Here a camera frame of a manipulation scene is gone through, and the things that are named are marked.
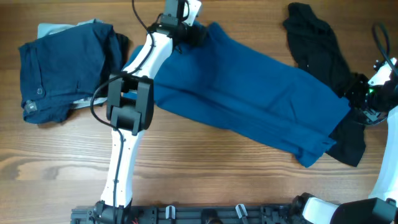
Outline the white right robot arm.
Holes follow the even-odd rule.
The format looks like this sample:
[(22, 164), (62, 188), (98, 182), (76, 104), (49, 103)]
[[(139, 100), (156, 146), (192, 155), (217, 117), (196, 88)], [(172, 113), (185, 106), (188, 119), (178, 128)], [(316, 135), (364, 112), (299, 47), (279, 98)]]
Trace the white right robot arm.
[(291, 215), (310, 223), (397, 223), (397, 73), (375, 75), (369, 81), (370, 108), (388, 110), (387, 143), (376, 184), (364, 200), (336, 205), (310, 194), (294, 198)]

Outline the blue t-shirt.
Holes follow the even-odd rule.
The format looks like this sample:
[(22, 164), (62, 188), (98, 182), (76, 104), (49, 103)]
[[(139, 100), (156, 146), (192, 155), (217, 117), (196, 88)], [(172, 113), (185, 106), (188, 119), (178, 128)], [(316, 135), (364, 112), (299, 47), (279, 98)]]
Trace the blue t-shirt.
[(180, 48), (155, 76), (159, 108), (289, 152), (304, 167), (335, 145), (348, 101), (311, 74), (238, 43), (217, 23), (200, 46)]

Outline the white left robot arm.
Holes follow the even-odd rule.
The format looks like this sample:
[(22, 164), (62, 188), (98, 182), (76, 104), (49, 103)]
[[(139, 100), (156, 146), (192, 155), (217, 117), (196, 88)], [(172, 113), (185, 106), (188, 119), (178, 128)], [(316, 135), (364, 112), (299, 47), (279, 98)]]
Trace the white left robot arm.
[(132, 176), (140, 141), (154, 114), (154, 78), (178, 44), (199, 45), (206, 29), (194, 23), (153, 24), (136, 58), (114, 72), (95, 92), (108, 90), (106, 120), (113, 146), (108, 177), (91, 220), (94, 223), (130, 223)]

